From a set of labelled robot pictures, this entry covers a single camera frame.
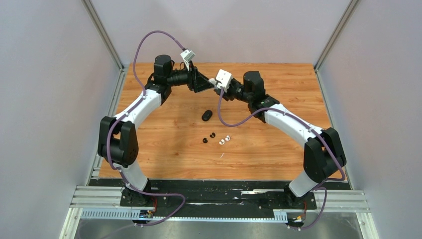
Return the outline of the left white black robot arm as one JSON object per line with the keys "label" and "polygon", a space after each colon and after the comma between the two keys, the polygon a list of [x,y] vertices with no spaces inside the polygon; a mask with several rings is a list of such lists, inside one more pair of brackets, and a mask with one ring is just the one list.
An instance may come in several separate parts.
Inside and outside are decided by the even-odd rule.
{"label": "left white black robot arm", "polygon": [[148,205],[154,194],[149,179],[136,161],[139,152],[137,129],[168,99],[172,87],[186,85],[198,93],[216,85],[216,80],[199,72],[192,61],[185,63],[182,69],[174,69],[174,64],[168,55],[157,56],[153,73],[140,96],[122,112],[100,121],[98,155],[121,174],[126,189],[134,192],[133,199],[141,206]]}

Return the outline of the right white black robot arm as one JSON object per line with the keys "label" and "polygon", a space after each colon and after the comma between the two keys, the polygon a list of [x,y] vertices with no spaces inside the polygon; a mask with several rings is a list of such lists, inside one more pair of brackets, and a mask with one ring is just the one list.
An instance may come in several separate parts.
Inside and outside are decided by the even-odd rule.
{"label": "right white black robot arm", "polygon": [[285,187],[284,201],[296,208],[304,201],[304,195],[316,189],[332,175],[340,172],[339,181],[346,178],[343,167],[346,157],[338,132],[329,127],[315,126],[289,111],[278,100],[266,93],[264,80],[258,71],[248,71],[239,82],[233,75],[220,69],[214,79],[209,80],[219,94],[219,100],[239,100],[247,103],[251,114],[234,127],[252,117],[271,125],[292,138],[304,150],[303,170]]}

